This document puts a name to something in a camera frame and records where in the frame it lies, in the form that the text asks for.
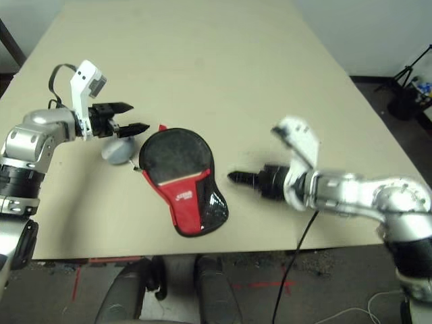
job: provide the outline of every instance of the printed logo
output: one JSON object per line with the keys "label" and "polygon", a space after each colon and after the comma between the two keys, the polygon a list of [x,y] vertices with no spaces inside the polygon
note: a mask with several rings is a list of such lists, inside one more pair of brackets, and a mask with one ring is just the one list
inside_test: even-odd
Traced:
{"label": "printed logo", "polygon": [[179,201],[180,199],[191,199],[192,198],[192,191],[186,191],[186,192],[182,192],[181,194],[178,194],[175,198],[175,201]]}

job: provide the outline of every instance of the table surface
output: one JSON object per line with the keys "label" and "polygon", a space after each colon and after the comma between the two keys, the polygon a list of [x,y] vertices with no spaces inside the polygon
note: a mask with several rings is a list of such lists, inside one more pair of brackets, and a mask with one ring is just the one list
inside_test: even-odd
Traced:
{"label": "table surface", "polygon": [[[321,140],[319,168],[421,180],[344,70],[288,1],[146,0],[68,3],[0,101],[0,138],[44,109],[54,66],[89,59],[108,82],[95,102],[135,106],[116,120],[199,133],[229,205],[217,231],[184,238],[165,202],[130,165],[101,158],[104,140],[59,146],[43,182],[35,259],[294,249],[313,211],[299,213],[231,184],[235,169],[288,164],[270,133],[303,117]],[[65,69],[56,88],[71,105]],[[377,224],[322,213],[303,248],[379,243]]]}

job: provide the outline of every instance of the black robot arm segment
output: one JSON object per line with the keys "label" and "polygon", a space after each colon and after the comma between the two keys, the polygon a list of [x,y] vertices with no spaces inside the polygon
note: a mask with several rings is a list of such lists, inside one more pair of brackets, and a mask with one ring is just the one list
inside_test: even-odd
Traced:
{"label": "black robot arm segment", "polygon": [[39,190],[54,150],[76,137],[134,136],[149,126],[141,123],[120,127],[117,113],[133,107],[125,103],[106,103],[88,107],[87,98],[95,97],[106,83],[91,62],[84,61],[71,80],[73,109],[29,113],[12,128],[0,151],[0,299],[9,272],[32,258],[38,224],[29,217],[39,206]]}

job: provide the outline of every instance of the white wall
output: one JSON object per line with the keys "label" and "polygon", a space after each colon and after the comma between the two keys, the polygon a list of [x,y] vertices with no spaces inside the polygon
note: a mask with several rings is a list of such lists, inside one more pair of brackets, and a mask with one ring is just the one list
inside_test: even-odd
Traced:
{"label": "white wall", "polygon": [[[0,18],[29,56],[62,5],[63,0],[0,0]],[[18,65],[0,43],[0,72],[17,70]]]}
{"label": "white wall", "polygon": [[[0,0],[0,17],[29,55],[64,1],[76,0]],[[431,0],[294,2],[321,42],[351,75],[391,76],[432,43]],[[17,69],[6,50],[0,48],[0,71]]]}
{"label": "white wall", "polygon": [[350,75],[392,76],[432,43],[431,0],[294,0]]}

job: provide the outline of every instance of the gray floor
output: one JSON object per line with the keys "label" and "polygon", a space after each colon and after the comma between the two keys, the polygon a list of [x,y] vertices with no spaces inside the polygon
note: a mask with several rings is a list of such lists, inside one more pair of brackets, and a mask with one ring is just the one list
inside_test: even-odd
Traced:
{"label": "gray floor", "polygon": [[[428,156],[431,139],[416,121],[400,122],[388,115],[386,92],[374,93],[375,85],[358,84],[386,126],[412,159],[428,183],[432,181]],[[245,323],[270,323],[277,284],[287,256],[282,252],[238,253],[222,256]],[[145,298],[142,318],[197,321],[196,298],[191,281],[193,256],[171,256],[169,298],[155,302]],[[0,303],[0,323],[92,323],[103,296],[121,267],[83,266],[76,300],[72,290],[76,270],[57,264],[55,268],[32,264],[13,274]],[[365,308],[375,293],[398,289],[394,266],[383,246],[361,246],[303,252],[284,290],[278,323],[312,324],[349,307]],[[183,305],[177,301],[187,300]],[[374,313],[385,323],[400,323],[401,296],[382,296],[373,304]],[[328,323],[370,323],[367,315],[352,312]]]}

